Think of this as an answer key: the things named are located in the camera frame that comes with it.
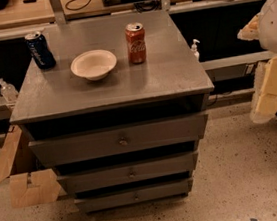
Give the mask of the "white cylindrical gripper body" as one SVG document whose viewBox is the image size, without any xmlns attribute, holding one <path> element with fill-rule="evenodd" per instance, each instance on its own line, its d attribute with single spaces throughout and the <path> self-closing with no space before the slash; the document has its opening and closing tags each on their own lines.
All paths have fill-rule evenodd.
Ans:
<svg viewBox="0 0 277 221">
<path fill-rule="evenodd" d="M 237 38 L 239 38 L 240 40 L 245 40 L 245 41 L 249 41 L 249 40 L 257 40 L 258 37 L 258 33 L 259 33 L 259 29 L 258 29 L 258 25 L 259 25 L 259 14 L 256 14 L 251 20 L 250 22 L 247 23 L 246 26 L 244 26 L 239 33 L 237 34 Z"/>
</svg>

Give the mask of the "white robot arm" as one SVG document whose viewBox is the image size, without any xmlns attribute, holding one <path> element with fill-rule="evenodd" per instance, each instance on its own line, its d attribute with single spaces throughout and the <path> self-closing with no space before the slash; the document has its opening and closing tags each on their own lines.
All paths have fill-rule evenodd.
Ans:
<svg viewBox="0 0 277 221">
<path fill-rule="evenodd" d="M 256 68 L 250 120 L 263 124 L 277 113 L 277 0 L 266 0 L 258 14 L 243 27 L 237 38 L 259 40 L 275 56 Z"/>
</svg>

